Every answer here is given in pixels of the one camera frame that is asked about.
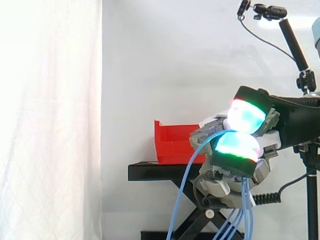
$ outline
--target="black table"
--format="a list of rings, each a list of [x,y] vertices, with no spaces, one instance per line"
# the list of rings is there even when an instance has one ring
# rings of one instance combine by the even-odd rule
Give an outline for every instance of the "black table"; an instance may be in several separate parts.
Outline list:
[[[193,194],[194,180],[199,175],[201,164],[193,164],[183,193],[197,206],[197,201]],[[129,181],[162,181],[170,180],[178,188],[180,188],[186,165],[159,165],[157,162],[138,162],[128,166]],[[218,229],[226,221],[225,216],[218,210],[214,210],[214,217],[207,218],[205,213],[199,208],[195,208],[186,220],[177,228],[172,237],[175,240],[212,240],[215,233],[205,233],[201,230],[212,222]],[[141,240],[165,240],[166,232],[161,231],[141,231]],[[244,236],[238,230],[236,231],[233,240],[243,240]]]

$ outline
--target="green led light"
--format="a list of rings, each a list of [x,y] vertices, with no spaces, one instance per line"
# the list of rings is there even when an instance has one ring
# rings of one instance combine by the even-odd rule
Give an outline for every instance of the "green led light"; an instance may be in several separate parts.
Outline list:
[[[251,135],[241,132],[227,132],[218,141],[215,150],[241,158],[258,161],[260,146]]]
[[[262,110],[240,99],[233,100],[227,115],[231,129],[246,134],[255,133],[265,119],[266,114]]]

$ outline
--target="black metal frame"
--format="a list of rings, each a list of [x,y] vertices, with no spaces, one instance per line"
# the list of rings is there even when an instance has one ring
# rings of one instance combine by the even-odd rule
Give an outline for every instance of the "black metal frame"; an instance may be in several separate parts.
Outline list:
[[[311,70],[308,69],[308,63],[288,19],[281,20],[279,22],[279,26],[285,41],[290,48],[295,63],[301,72],[300,77],[296,82],[297,87],[303,91],[304,95],[308,92],[314,92],[317,88],[315,75]],[[303,146],[294,147],[294,152],[300,153],[300,157],[306,166],[306,171],[309,173],[306,179],[309,240],[319,240],[317,169],[312,163],[312,161],[318,155],[318,147],[319,146],[317,143],[309,143]]]
[[[187,182],[183,189],[183,193],[197,206],[197,201],[193,194],[194,180],[198,174],[201,164],[193,164],[187,178]],[[178,188],[180,188],[186,165],[159,165],[156,162],[138,162],[128,166],[129,181],[160,181],[171,180]],[[226,221],[225,216],[219,211],[214,210],[214,217],[209,219],[205,213],[198,207],[186,218],[186,220],[173,233],[175,240],[211,240],[215,233],[203,233],[201,230],[212,222],[218,229]],[[141,240],[165,240],[166,232],[161,231],[141,231]],[[244,235],[238,230],[233,240],[243,240]]]

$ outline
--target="white wall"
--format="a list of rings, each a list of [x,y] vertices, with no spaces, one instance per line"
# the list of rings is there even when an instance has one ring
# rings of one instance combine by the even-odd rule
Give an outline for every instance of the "white wall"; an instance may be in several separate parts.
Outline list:
[[[289,17],[318,17],[317,0],[265,0]],[[155,161],[153,120],[198,123],[228,108],[240,85],[300,96],[298,70],[281,52],[247,33],[237,20],[240,0],[105,0],[103,3],[102,180],[106,240],[138,240],[140,230],[167,230],[177,189],[173,183],[128,182],[127,166]],[[247,13],[247,26],[286,51],[280,29],[265,29]],[[295,29],[310,67],[320,73],[308,18]],[[302,175],[291,149],[255,193],[275,192]],[[255,240],[306,239],[305,182],[283,203],[254,210]],[[193,204],[186,198],[180,223]]]

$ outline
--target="robotic hand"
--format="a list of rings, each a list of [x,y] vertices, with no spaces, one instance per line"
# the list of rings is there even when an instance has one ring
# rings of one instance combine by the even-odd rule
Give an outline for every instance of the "robotic hand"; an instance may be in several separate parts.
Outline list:
[[[263,119],[259,119],[261,113],[265,114],[262,115],[265,116]],[[209,195],[198,203],[204,208],[241,209],[241,177],[250,178],[251,189],[259,185],[273,169],[274,162],[271,158],[278,156],[277,151],[294,147],[296,153],[303,154],[310,144],[318,149],[319,118],[319,93],[309,93],[302,98],[288,98],[269,95],[263,89],[254,90],[241,86],[228,111],[206,118],[199,124],[200,129],[191,134],[190,143],[197,148],[212,134],[225,130],[236,131],[225,133],[202,149],[201,153],[206,155],[206,161],[194,185],[200,183]],[[221,152],[218,146],[222,142],[226,143],[226,138],[230,139],[228,149],[234,147],[240,152]],[[249,150],[254,150],[255,156],[241,154],[246,149],[248,153]],[[317,157],[311,159],[308,165],[320,169]],[[251,202],[255,206],[257,196],[251,196]]]

